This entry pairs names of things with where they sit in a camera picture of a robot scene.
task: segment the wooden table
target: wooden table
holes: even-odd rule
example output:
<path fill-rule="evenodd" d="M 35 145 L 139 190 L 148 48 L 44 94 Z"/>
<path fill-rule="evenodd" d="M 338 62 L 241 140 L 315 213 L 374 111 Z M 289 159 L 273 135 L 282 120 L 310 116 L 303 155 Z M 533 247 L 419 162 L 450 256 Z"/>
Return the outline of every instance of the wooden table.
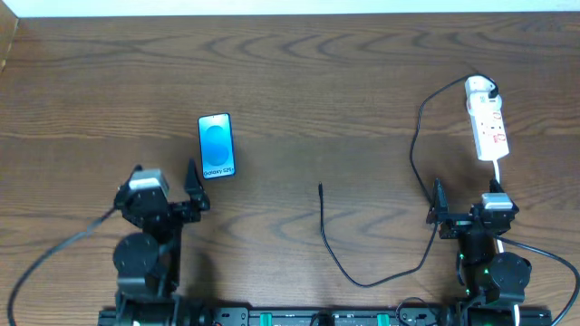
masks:
<path fill-rule="evenodd" d="M 503 185 L 520 206 L 509 238 L 580 266 L 580 14 L 398 14 L 24 19 L 0 74 L 0 297 L 46 248 L 81 231 L 141 163 L 181 188 L 199 163 L 197 118 L 231 114 L 237 175 L 205 182 L 212 209 L 184 230 L 179 293 L 254 306 L 449 302 L 455 241 L 371 290 L 351 285 L 414 267 L 430 236 L 409 165 L 421 102 L 477 69 L 504 98 Z M 461 85 L 425 110 L 416 147 L 453 210 L 487 189 Z M 137 231 L 120 216 L 57 254 L 23 288 L 22 325 L 94 325 L 113 304 L 112 250 Z M 556 315 L 573 288 L 534 266 L 528 305 Z M 580 319 L 578 306 L 564 325 Z"/>

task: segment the white power strip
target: white power strip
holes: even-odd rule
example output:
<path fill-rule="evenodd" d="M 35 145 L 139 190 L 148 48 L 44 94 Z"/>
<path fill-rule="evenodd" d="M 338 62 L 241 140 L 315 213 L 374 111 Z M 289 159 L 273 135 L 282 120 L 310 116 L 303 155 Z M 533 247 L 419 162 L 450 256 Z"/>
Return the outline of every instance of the white power strip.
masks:
<path fill-rule="evenodd" d="M 478 158 L 496 161 L 509 154 L 508 138 L 501 116 L 501 96 L 490 99 L 489 92 L 496 86 L 485 77 L 469 77 L 465 82 L 467 107 L 471 116 L 473 137 Z"/>

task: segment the smartphone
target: smartphone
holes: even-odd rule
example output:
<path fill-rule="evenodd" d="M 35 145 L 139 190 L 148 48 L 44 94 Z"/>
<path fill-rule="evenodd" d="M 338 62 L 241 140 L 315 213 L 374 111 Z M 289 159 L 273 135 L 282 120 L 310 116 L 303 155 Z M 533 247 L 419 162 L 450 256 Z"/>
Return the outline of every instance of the smartphone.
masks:
<path fill-rule="evenodd" d="M 234 139 L 229 113 L 201 117 L 198 127 L 203 178 L 235 175 Z"/>

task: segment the white wall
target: white wall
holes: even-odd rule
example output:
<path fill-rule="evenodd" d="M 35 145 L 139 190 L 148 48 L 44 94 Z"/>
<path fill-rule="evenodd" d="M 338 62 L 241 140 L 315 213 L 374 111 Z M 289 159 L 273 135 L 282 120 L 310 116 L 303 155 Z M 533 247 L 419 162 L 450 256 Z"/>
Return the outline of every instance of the white wall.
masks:
<path fill-rule="evenodd" d="M 4 0 L 4 2 L 19 17 L 580 11 L 580 0 Z"/>

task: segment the white cord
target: white cord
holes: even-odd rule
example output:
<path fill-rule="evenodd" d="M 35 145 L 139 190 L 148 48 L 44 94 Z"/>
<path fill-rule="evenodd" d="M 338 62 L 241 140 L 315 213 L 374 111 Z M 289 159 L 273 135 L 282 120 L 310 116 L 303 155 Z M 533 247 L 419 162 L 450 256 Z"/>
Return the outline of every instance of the white cord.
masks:
<path fill-rule="evenodd" d="M 499 175 L 499 162 L 496 159 L 493 160 L 493 171 L 496 175 L 496 181 L 500 184 L 501 176 Z M 499 240 L 496 241 L 498 243 L 498 252 L 501 254 L 504 252 L 504 244 Z M 519 306 L 517 304 L 514 304 L 513 313 L 514 313 L 514 325 L 519 326 Z"/>

